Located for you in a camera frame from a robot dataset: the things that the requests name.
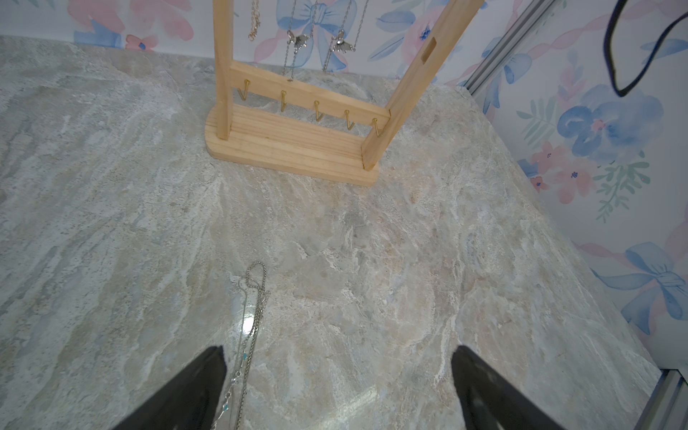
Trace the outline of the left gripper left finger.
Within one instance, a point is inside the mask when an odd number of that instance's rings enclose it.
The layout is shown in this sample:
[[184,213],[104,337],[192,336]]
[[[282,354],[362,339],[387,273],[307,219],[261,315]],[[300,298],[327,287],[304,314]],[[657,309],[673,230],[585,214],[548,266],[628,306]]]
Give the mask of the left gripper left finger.
[[209,347],[114,428],[209,430],[226,375],[223,347]]

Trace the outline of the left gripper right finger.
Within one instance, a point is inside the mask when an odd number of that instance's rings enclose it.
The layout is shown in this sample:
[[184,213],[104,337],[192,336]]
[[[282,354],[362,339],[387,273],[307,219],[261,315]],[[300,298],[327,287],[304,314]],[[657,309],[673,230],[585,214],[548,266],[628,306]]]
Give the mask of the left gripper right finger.
[[467,429],[560,429],[472,349],[460,345],[451,374]]

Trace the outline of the wooden jewelry display stand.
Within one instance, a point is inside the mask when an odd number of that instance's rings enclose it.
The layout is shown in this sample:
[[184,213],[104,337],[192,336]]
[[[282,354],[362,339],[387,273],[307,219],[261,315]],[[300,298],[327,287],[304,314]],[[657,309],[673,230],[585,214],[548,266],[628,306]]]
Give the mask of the wooden jewelry display stand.
[[[480,7],[478,1],[449,2],[387,105],[378,107],[234,60],[233,4],[214,2],[217,102],[205,124],[207,151],[222,161],[372,186],[378,179],[377,164],[384,152]],[[235,93],[276,100],[283,109],[308,109],[318,118],[342,118],[348,130],[342,132],[235,105]],[[351,134],[349,129],[354,125],[369,127],[369,134]]]

